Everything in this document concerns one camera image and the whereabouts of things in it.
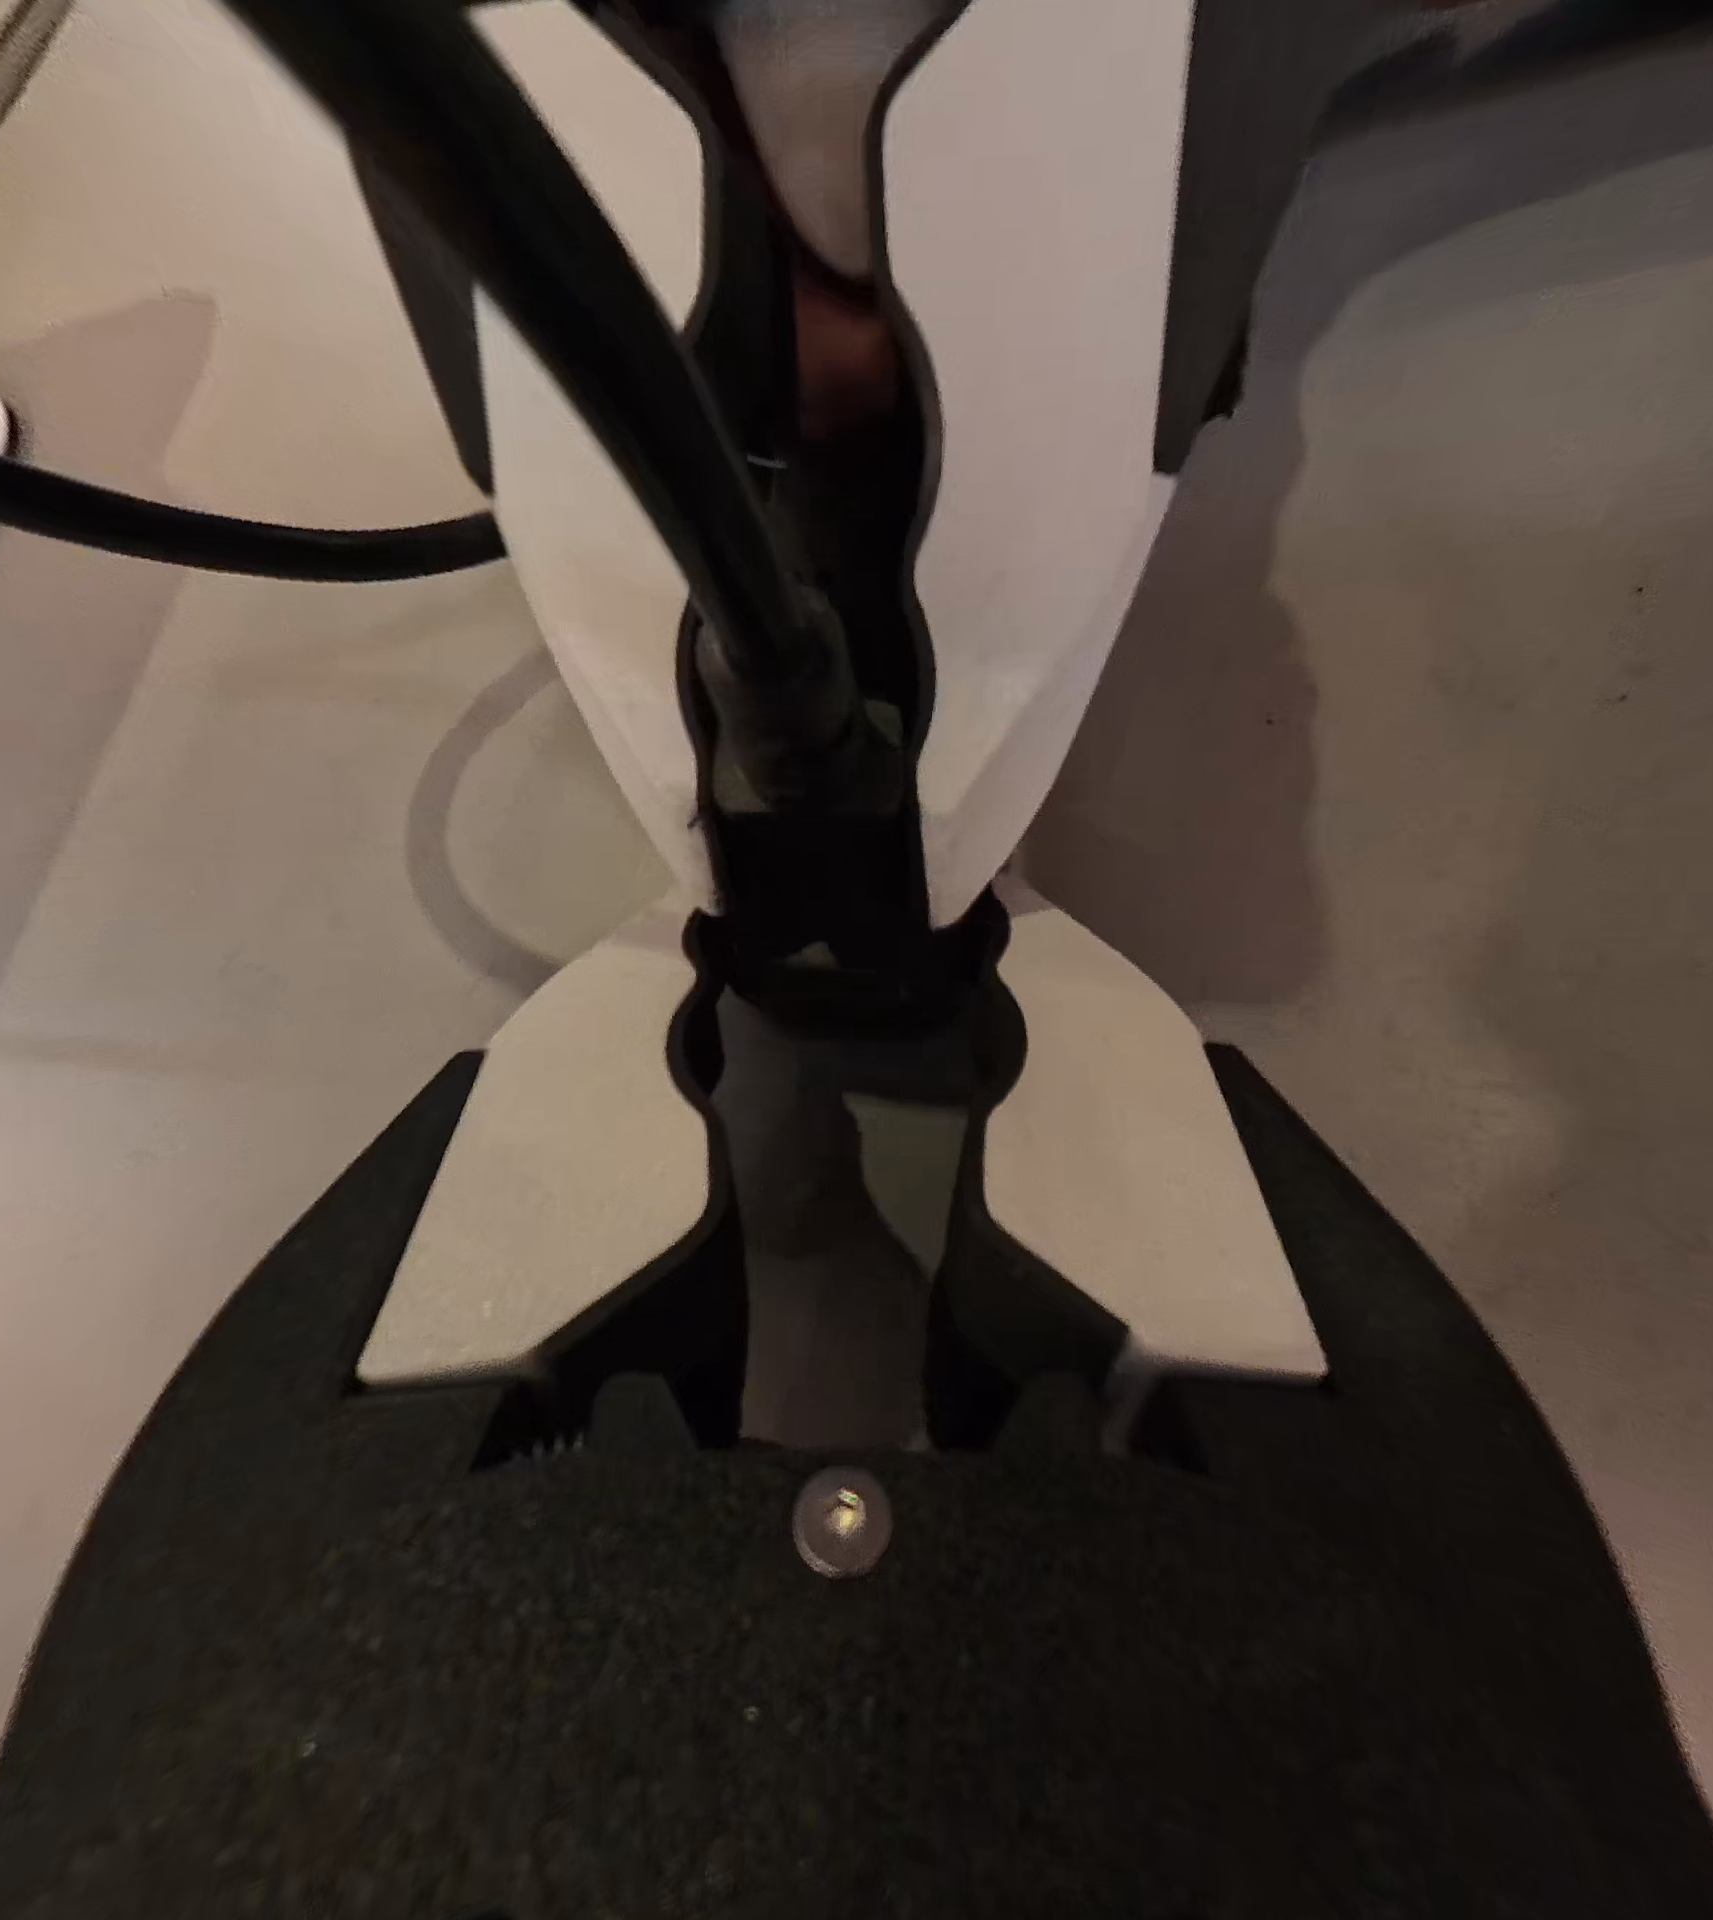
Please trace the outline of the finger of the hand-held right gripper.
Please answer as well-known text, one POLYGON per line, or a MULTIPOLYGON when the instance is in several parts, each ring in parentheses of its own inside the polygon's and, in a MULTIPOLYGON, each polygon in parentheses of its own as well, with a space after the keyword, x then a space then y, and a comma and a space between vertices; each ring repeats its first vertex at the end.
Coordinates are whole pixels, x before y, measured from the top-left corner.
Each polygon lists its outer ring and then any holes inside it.
MULTIPOLYGON (((696 90, 620 15, 578 4, 485 4, 485 42, 546 120, 691 346, 742 293, 749 246, 725 241, 741 189, 696 90)), ((698 748, 681 692, 691 592, 671 548, 556 375, 475 296, 492 513, 560 677, 681 897, 718 909, 698 822, 698 748)))
POLYGON ((1058 783, 1177 489, 1154 446, 1187 63, 1191 4, 967 4, 884 106, 884 262, 934 393, 934 922, 1058 783))

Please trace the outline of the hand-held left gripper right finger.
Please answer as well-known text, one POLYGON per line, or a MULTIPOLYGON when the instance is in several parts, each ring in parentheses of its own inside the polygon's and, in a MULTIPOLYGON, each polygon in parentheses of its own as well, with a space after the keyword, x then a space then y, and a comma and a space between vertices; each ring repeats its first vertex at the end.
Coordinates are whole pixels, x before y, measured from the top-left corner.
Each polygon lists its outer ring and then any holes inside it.
POLYGON ((1040 897, 987 897, 926 1341, 934 1446, 1072 1378, 1131 1442, 1173 1380, 1322 1385, 1312 1328, 1201 1030, 1040 897))

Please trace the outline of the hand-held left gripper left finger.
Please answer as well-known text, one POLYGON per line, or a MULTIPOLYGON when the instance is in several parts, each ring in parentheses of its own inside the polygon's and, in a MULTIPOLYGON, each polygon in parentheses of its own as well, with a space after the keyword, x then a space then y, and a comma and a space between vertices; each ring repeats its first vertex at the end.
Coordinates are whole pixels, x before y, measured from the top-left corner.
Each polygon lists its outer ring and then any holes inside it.
POLYGON ((485 1048, 357 1364, 371 1391, 524 1384, 563 1432, 655 1375, 698 1445, 741 1439, 749 1267, 698 916, 649 908, 485 1048))

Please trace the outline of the grey desk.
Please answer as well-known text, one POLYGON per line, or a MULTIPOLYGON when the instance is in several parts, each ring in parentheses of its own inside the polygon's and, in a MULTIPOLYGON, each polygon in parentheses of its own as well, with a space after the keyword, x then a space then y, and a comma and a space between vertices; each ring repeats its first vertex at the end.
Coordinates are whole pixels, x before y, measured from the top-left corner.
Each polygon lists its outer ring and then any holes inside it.
MULTIPOLYGON (((1713 20, 1471 20, 1501 62, 1312 157, 1026 873, 1489 1318, 1713 1802, 1713 20)), ((175 1360, 514 1004, 406 805, 532 652, 500 567, 0 528, 0 1732, 175 1360)))

